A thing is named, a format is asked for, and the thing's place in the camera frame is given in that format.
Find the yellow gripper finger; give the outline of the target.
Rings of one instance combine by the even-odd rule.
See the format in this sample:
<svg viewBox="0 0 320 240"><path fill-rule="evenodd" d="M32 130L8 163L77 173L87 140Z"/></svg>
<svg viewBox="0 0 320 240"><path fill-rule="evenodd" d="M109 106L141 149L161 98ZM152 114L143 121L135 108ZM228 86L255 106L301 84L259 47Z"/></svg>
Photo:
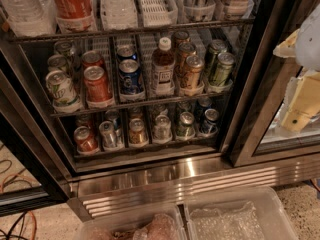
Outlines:
<svg viewBox="0 0 320 240"><path fill-rule="evenodd" d="M295 57L295 44L298 33L299 29L296 29L294 32L292 32L283 42L275 47L273 54L280 58Z"/></svg>
<svg viewBox="0 0 320 240"><path fill-rule="evenodd" d="M290 132L300 132L320 112L320 72L307 71L292 77L287 85L280 125Z"/></svg>

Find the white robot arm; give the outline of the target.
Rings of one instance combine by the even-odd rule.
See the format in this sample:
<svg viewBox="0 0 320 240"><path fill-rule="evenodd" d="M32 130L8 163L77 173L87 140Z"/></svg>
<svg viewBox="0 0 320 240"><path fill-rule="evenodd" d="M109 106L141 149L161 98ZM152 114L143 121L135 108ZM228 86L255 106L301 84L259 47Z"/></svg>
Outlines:
<svg viewBox="0 0 320 240"><path fill-rule="evenodd" d="M294 58L307 70L290 79L285 92L280 126L298 133L320 112L320 4L273 50L281 58Z"/></svg>

